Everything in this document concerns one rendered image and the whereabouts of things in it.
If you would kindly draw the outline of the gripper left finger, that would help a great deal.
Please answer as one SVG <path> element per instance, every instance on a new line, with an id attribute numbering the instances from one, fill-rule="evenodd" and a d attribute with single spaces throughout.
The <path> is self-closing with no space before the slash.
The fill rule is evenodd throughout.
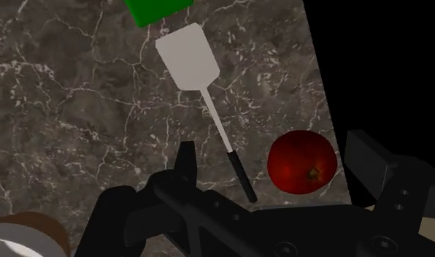
<path id="1" fill-rule="evenodd" d="M 152 174 L 136 191 L 103 191 L 74 257 L 141 257 L 147 239 L 165 235 L 185 257 L 261 257 L 247 225 L 249 212 L 196 186 L 195 145 L 182 142 L 174 168 Z"/>

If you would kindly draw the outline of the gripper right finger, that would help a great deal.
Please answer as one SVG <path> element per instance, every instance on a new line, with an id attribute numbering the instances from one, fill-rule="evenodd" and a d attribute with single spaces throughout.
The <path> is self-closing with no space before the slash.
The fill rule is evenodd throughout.
<path id="1" fill-rule="evenodd" d="M 435 219 L 435 168 L 392 154 L 362 130 L 347 133 L 344 164 L 377 200 L 356 257 L 435 257 L 435 241 L 419 232 L 423 218 Z"/>

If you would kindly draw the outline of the red apple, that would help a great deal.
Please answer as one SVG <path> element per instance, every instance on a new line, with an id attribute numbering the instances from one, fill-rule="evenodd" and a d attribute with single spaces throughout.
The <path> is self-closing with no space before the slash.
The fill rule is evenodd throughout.
<path id="1" fill-rule="evenodd" d="M 308 194 L 331 182 L 338 161 L 331 143 L 317 132 L 289 131 L 270 147 L 267 172 L 281 191 Z"/>

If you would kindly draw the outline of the brown and white bowl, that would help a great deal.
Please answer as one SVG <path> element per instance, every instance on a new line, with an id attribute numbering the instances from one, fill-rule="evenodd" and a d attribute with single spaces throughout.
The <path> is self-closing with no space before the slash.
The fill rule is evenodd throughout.
<path id="1" fill-rule="evenodd" d="M 23 211 L 0 217 L 0 257 L 71 257 L 66 229 L 48 215 Z"/>

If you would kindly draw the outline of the green block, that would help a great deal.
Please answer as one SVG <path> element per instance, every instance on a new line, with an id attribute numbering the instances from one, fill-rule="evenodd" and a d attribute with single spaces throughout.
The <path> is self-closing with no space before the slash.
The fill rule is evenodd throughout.
<path id="1" fill-rule="evenodd" d="M 136 25 L 143 28 L 186 9 L 194 3 L 194 0 L 124 0 L 124 2 Z"/>

